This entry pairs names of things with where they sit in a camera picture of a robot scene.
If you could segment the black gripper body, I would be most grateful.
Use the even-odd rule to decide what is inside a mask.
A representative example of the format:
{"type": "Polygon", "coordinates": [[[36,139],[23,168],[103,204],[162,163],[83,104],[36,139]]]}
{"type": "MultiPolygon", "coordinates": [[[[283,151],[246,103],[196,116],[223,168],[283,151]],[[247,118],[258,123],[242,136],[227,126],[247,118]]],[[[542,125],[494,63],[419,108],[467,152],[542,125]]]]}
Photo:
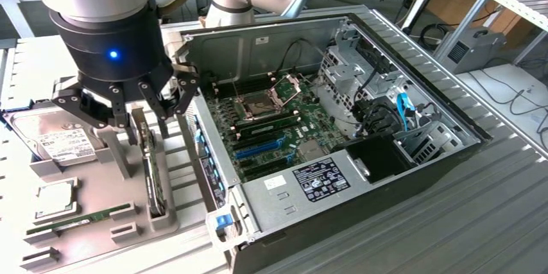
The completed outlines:
{"type": "Polygon", "coordinates": [[[148,82],[154,90],[164,88],[172,67],[155,0],[118,21],[76,21],[54,10],[50,17],[78,65],[84,88],[107,90],[112,83],[120,83],[124,90],[136,90],[140,81],[148,82]]]}

